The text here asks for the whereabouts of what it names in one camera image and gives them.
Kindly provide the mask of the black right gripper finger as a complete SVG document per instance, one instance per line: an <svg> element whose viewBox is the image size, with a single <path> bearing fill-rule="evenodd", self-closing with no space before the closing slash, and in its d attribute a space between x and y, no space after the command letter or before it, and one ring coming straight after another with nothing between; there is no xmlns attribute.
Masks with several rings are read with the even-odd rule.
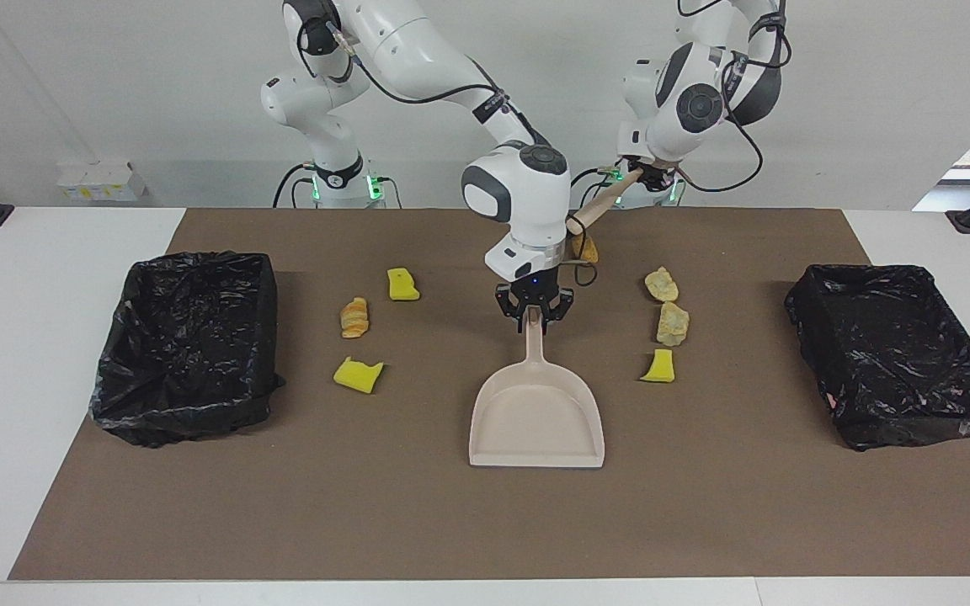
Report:
<svg viewBox="0 0 970 606"><path fill-rule="evenodd" d="M523 326L527 302L524 296L520 295L513 287L512 284L497 284L495 299L504 317L512 319L516 326Z"/></svg>
<svg viewBox="0 0 970 606"><path fill-rule="evenodd" d="M567 315L574 303L574 291L569 288L559 288L553 300L541 299L541 332L547 334L552 323L560 322Z"/></svg>

